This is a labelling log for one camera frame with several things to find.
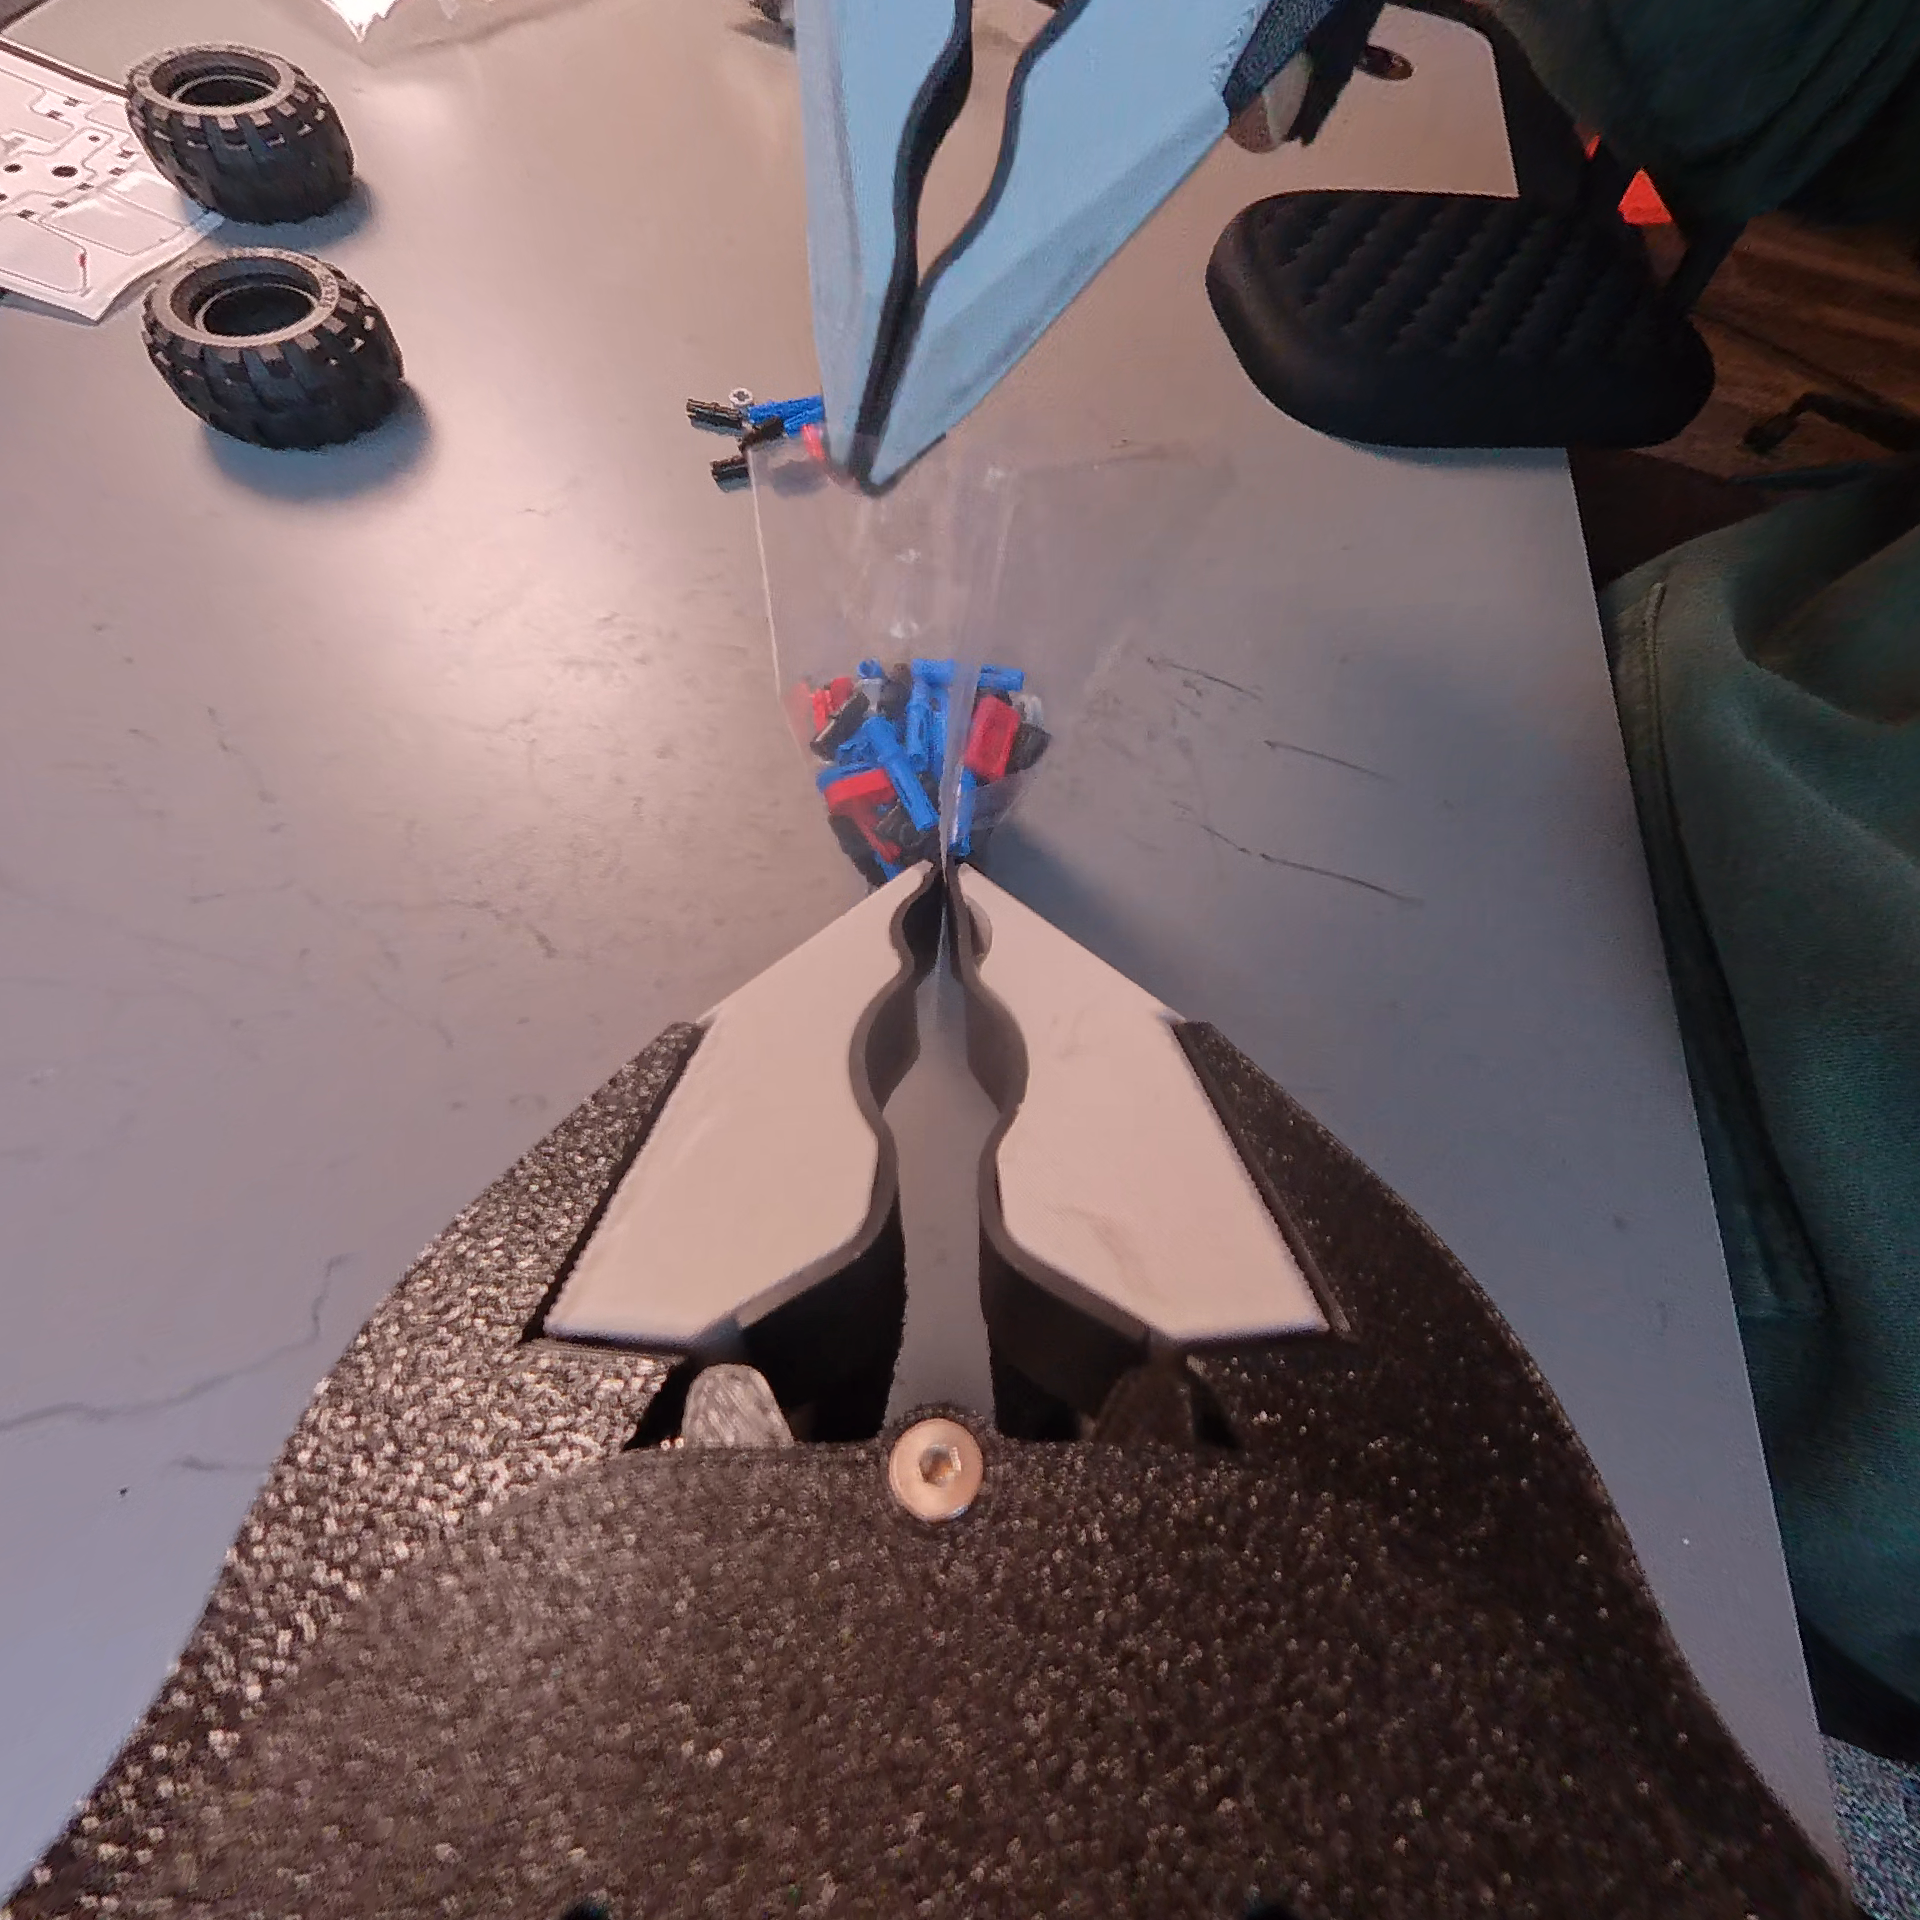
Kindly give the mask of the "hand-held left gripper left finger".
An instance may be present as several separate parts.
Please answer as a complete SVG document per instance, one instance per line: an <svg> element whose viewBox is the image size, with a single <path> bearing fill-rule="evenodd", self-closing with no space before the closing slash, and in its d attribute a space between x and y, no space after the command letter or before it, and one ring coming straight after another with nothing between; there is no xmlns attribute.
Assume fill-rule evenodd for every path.
<svg viewBox="0 0 1920 1920"><path fill-rule="evenodd" d="M917 1056L938 873L898 873L696 1022L547 1332L723 1356L852 1269L898 1193L882 1106Z"/></svg>

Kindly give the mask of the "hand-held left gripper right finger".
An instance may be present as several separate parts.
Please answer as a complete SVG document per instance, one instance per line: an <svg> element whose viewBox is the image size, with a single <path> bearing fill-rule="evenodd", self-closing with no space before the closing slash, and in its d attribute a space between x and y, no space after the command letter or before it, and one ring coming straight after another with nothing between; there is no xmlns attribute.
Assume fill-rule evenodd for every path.
<svg viewBox="0 0 1920 1920"><path fill-rule="evenodd" d="M1016 1275L1161 1345L1330 1332L1174 1008L972 867L953 968L997 1115L982 1220Z"/></svg>

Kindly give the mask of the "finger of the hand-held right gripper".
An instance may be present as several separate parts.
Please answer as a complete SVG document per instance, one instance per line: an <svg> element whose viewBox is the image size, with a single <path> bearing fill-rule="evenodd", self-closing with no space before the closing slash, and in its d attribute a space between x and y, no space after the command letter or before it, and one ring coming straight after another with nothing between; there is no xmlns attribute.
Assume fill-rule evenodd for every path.
<svg viewBox="0 0 1920 1920"><path fill-rule="evenodd" d="M972 84L972 6L860 3L860 486L967 418L1277 70L1277 3L1060 3L1015 62L979 207L923 264L926 174Z"/></svg>
<svg viewBox="0 0 1920 1920"><path fill-rule="evenodd" d="M970 3L796 3L811 338L832 462L867 493L917 325L932 157L972 84Z"/></svg>

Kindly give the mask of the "large pile of toy pins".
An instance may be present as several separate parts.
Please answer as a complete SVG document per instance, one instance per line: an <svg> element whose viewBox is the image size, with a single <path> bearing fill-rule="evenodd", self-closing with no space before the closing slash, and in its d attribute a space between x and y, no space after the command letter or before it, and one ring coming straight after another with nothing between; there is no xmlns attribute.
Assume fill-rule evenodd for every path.
<svg viewBox="0 0 1920 1920"><path fill-rule="evenodd" d="M757 402L745 388L726 399L684 399L684 416L706 434L727 434L733 450L709 462L709 481L723 493L740 493L752 481L752 453L782 443L799 443L813 462L829 458L821 394Z"/></svg>

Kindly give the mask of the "clear plastic bag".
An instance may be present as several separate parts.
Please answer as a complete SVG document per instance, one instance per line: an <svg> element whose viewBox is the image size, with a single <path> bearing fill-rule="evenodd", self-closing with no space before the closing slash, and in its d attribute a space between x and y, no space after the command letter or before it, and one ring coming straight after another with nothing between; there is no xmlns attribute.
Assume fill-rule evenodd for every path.
<svg viewBox="0 0 1920 1920"><path fill-rule="evenodd" d="M481 42L581 3L317 3L366 56Z"/></svg>
<svg viewBox="0 0 1920 1920"><path fill-rule="evenodd" d="M782 443L752 453L748 490L779 698L802 674L864 658L1021 667L1053 750L1016 810L1211 503L1218 474L1175 446L1080 458L945 446L886 493L864 493Z"/></svg>

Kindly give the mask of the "small cluster of toy pins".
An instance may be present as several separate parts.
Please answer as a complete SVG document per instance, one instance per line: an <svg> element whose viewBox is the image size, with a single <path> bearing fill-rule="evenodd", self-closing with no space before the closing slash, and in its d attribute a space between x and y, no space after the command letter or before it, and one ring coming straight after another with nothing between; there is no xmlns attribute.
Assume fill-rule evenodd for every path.
<svg viewBox="0 0 1920 1920"><path fill-rule="evenodd" d="M982 860L1053 750L1021 667L864 658L782 689L832 841L867 887L944 851Z"/></svg>

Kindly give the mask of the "black toy tyre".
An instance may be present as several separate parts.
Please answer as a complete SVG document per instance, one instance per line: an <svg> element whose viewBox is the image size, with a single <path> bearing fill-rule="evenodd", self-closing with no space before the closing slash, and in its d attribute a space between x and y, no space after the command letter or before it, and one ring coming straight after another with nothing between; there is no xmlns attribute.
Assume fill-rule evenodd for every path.
<svg viewBox="0 0 1920 1920"><path fill-rule="evenodd" d="M153 53L127 74L127 112L162 180L239 225L299 225L353 188L353 149L327 93L288 58L242 45Z"/></svg>
<svg viewBox="0 0 1920 1920"><path fill-rule="evenodd" d="M382 310L313 253L183 260L148 289L140 335L183 406L258 449L344 446L389 418L404 391Z"/></svg>

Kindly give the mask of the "person's right forearm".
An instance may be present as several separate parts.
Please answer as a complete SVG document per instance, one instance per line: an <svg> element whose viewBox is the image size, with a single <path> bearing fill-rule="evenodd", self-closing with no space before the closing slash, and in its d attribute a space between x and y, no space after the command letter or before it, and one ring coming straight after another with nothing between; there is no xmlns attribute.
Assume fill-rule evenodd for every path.
<svg viewBox="0 0 1920 1920"><path fill-rule="evenodd" d="M1916 238L1914 3L1488 3L1577 126L1686 222Z"/></svg>

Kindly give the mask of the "grey desk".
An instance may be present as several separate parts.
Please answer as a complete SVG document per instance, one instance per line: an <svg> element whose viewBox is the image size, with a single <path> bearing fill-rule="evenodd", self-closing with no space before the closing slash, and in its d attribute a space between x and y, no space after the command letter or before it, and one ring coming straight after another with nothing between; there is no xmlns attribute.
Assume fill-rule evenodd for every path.
<svg viewBox="0 0 1920 1920"><path fill-rule="evenodd" d="M133 307L3 307L3 1885L417 1248L855 900L752 503L684 418L813 375L782 45L727 3L392 65L299 6L16 31L322 80L366 199L305 247L382 303L412 403L330 453L236 449ZM1307 149L1218 146L972 416L1218 474L993 876L1230 1031L1472 1269L1832 1845L1566 462L1320 438L1203 294L1265 195L1513 185L1485 45L1383 39L1413 80L1352 82Z"/></svg>

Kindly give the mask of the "crumpled clear plastic bag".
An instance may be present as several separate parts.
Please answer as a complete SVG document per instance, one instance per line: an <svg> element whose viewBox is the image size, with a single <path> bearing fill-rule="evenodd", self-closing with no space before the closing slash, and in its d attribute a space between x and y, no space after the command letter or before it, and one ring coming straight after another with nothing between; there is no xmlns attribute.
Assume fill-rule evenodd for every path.
<svg viewBox="0 0 1920 1920"><path fill-rule="evenodd" d="M366 56L481 42L581 3L317 3Z"/></svg>

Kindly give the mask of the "white sticker sheet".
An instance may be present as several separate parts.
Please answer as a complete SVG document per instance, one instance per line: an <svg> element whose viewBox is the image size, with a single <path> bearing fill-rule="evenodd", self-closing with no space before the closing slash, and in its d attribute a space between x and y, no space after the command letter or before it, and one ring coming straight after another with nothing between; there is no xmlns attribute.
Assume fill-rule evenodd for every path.
<svg viewBox="0 0 1920 1920"><path fill-rule="evenodd" d="M3 292L100 320L220 227L159 177L124 90L3 45Z"/></svg>

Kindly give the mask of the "person's blue jeans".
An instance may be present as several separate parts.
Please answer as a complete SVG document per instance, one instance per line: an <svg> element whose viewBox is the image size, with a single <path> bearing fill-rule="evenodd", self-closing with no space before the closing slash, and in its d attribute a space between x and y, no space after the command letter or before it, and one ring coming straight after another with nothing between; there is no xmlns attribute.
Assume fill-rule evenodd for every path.
<svg viewBox="0 0 1920 1920"><path fill-rule="evenodd" d="M1916 1917L1916 1766L1821 1738L1845 1867L1863 1917Z"/></svg>

